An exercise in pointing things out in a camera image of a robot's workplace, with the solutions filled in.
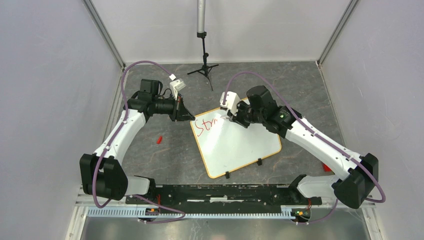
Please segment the whiteboard with yellow edge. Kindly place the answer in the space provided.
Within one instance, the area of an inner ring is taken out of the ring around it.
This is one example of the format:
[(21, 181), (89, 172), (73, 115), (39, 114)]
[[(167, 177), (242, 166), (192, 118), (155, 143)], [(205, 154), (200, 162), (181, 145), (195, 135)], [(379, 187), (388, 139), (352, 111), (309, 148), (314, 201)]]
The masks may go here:
[(225, 176), (225, 172), (231, 173), (282, 150), (279, 135), (261, 124), (244, 128), (221, 116), (227, 116), (227, 112), (215, 108), (196, 115), (190, 122), (209, 178)]

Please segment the red marker cap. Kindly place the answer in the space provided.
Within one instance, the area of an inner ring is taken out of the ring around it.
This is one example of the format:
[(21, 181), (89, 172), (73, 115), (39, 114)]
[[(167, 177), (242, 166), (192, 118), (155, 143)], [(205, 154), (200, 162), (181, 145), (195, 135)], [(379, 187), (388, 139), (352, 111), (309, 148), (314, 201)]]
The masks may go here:
[(162, 140), (163, 140), (163, 136), (161, 135), (161, 136), (158, 137), (156, 143), (160, 144), (162, 142)]

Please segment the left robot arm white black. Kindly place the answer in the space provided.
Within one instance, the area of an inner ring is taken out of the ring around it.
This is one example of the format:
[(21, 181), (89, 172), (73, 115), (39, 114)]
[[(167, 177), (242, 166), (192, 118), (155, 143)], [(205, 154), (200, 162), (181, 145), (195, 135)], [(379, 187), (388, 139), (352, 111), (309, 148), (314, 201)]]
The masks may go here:
[(171, 81), (171, 93), (169, 97), (164, 97), (160, 93), (163, 88), (160, 81), (141, 80), (140, 89), (127, 100), (109, 136), (92, 154), (85, 153), (80, 158), (82, 189), (85, 194), (116, 201), (125, 196), (137, 195), (145, 204), (156, 200), (157, 190), (151, 186), (153, 179), (127, 176), (122, 162), (136, 134), (154, 115), (167, 115), (173, 122), (195, 120), (179, 93), (185, 86), (180, 79)]

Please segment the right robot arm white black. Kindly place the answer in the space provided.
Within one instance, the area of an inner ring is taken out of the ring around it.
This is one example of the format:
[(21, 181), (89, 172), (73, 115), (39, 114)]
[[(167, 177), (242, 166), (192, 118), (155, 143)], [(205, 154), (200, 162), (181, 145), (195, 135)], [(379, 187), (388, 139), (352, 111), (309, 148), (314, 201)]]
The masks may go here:
[(312, 154), (334, 173), (333, 176), (300, 176), (289, 189), (289, 199), (302, 204), (308, 198), (337, 198), (345, 206), (358, 209), (371, 201), (369, 194), (377, 187), (379, 160), (371, 153), (361, 155), (349, 150), (317, 130), (296, 110), (278, 105), (264, 86), (252, 87), (244, 102), (232, 91), (225, 91), (220, 107), (226, 110), (230, 122), (248, 128), (261, 124)]

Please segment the red object behind right arm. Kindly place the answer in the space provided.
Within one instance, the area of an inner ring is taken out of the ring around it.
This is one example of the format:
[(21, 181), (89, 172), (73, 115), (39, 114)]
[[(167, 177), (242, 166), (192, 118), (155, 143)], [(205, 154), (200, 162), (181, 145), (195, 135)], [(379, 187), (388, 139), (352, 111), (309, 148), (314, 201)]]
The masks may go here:
[(325, 171), (325, 172), (332, 172), (332, 170), (326, 165), (326, 164), (322, 164), (322, 167), (323, 167), (323, 170)]

